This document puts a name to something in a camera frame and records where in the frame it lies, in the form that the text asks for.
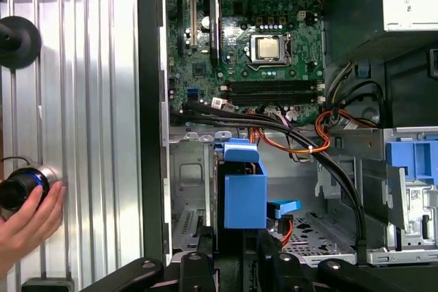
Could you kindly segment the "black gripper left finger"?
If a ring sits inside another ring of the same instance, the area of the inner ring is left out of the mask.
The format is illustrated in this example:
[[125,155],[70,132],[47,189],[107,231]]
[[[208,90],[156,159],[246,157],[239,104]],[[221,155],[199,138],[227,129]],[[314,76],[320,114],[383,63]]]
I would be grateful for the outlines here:
[[169,265],[152,258],[138,258],[84,291],[216,291],[214,279],[214,230],[197,230],[198,246],[173,256]]

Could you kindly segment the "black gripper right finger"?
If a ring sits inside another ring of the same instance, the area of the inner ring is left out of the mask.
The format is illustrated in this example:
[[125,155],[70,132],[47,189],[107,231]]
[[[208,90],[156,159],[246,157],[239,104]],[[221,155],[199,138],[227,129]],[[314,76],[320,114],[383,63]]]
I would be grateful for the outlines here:
[[404,291],[405,289],[337,258],[320,261],[316,274],[293,254],[281,252],[267,230],[257,232],[262,291]]

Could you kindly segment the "person's hand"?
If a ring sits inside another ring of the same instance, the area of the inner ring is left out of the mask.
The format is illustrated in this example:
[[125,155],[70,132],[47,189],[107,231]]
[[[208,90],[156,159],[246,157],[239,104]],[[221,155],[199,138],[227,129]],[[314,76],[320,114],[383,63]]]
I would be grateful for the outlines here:
[[14,215],[1,218],[1,277],[61,226],[65,192],[65,186],[56,182],[43,197],[37,186]]

